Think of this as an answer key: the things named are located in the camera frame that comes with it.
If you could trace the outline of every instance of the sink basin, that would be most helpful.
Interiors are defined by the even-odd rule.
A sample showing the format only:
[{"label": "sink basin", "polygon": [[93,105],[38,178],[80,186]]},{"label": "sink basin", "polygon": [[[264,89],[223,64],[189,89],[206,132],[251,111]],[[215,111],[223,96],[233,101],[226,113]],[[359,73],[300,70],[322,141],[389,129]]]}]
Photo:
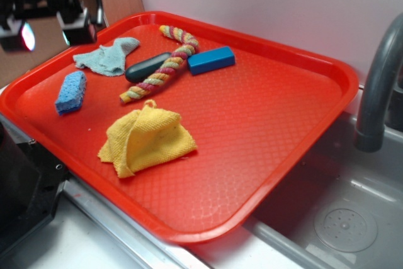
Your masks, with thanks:
[{"label": "sink basin", "polygon": [[318,268],[402,268],[403,137],[387,129],[380,151],[360,152],[354,123],[343,113],[253,217]]}]

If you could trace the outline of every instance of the blue eraser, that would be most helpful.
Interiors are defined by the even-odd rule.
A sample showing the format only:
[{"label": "blue eraser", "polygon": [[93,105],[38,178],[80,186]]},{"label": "blue eraser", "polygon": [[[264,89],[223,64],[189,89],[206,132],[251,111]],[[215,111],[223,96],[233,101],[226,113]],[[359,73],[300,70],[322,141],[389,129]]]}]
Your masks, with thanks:
[{"label": "blue eraser", "polygon": [[57,113],[60,116],[80,109],[86,90],[86,82],[86,75],[81,71],[72,72],[64,78],[59,97],[55,102]]},{"label": "blue eraser", "polygon": [[234,64],[235,56],[229,47],[220,47],[219,49],[195,54],[188,59],[192,75],[210,72]]}]

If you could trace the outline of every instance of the sink drain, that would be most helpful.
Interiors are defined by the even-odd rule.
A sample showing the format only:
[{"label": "sink drain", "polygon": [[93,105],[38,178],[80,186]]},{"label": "sink drain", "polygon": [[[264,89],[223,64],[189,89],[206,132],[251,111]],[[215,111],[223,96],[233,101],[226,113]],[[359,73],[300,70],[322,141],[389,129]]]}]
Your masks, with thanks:
[{"label": "sink drain", "polygon": [[357,252],[372,245],[378,228],[373,216],[351,202],[335,202],[321,208],[315,217],[321,241],[342,252]]}]

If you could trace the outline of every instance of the yellow cloth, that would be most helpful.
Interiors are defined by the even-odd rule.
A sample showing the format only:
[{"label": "yellow cloth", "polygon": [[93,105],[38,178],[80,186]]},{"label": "yellow cloth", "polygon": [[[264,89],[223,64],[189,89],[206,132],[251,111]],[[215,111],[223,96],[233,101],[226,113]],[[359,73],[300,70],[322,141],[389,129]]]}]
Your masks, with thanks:
[{"label": "yellow cloth", "polygon": [[118,177],[126,178],[184,156],[197,146],[180,121],[180,114],[157,108],[154,100],[147,100],[142,110],[128,113],[108,128],[108,140],[98,157],[113,163]]}]

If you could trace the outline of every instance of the braided rope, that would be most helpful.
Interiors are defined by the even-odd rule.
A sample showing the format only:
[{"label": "braided rope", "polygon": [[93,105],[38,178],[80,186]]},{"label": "braided rope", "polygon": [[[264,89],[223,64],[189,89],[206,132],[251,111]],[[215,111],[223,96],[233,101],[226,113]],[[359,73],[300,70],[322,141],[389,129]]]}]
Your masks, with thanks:
[{"label": "braided rope", "polygon": [[147,79],[141,83],[137,83],[135,86],[129,88],[128,91],[121,94],[120,101],[122,103],[139,100],[164,85],[176,73],[176,70],[181,67],[182,63],[198,50],[199,43],[196,38],[184,30],[167,25],[161,25],[159,30],[165,37],[183,43],[182,46],[177,48],[170,58],[166,59],[162,66],[147,77]]}]

